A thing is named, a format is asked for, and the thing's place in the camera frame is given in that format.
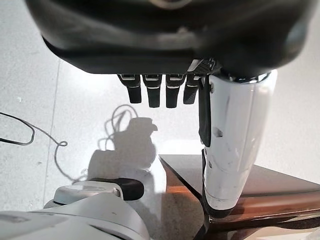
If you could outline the robot left hand black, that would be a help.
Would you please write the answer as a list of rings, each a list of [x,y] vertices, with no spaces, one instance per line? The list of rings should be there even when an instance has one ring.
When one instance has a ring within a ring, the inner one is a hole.
[[[202,201],[221,219],[256,160],[277,69],[304,48],[316,0],[28,0],[46,46],[91,74],[116,74],[150,107],[165,76],[166,106],[198,93]]]

